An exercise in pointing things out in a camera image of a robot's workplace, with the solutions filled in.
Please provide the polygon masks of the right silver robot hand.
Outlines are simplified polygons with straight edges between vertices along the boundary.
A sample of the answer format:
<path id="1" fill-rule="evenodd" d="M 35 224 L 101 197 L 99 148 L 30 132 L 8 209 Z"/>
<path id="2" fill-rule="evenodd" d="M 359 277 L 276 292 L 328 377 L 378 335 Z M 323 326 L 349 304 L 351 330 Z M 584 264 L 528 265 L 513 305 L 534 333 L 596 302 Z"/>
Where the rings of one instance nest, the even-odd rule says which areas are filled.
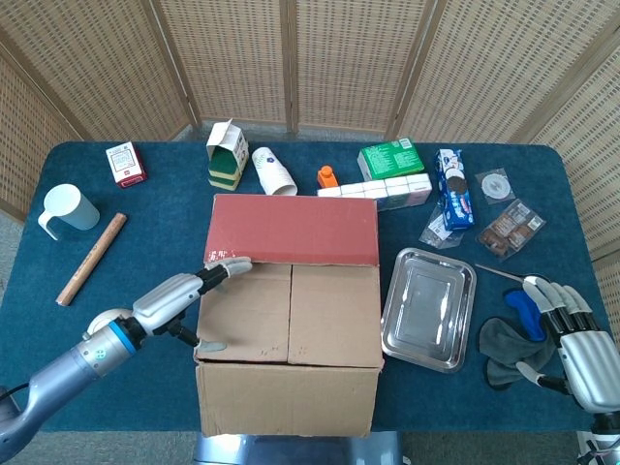
<path id="1" fill-rule="evenodd" d="M 528 381 L 570 395 L 590 414 L 619 411 L 619 352 L 600 329 L 586 300 L 572 287 L 528 275 L 523 291 L 536 304 L 561 359 L 565 379 L 538 372 L 524 361 L 516 369 Z"/>

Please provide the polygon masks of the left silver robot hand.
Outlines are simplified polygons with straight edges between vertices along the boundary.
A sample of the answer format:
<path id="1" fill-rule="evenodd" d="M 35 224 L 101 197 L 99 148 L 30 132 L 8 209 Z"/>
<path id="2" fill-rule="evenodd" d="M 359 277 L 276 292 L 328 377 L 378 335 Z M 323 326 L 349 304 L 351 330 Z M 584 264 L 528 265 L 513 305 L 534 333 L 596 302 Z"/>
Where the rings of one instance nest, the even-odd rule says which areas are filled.
<path id="1" fill-rule="evenodd" d="M 136 300 L 132 317 L 149 336 L 169 333 L 200 352 L 223 351 L 227 348 L 225 342 L 202 340 L 181 321 L 185 318 L 185 310 L 207 292 L 251 269 L 250 258 L 238 257 L 207 263 L 194 274 L 176 274 Z"/>

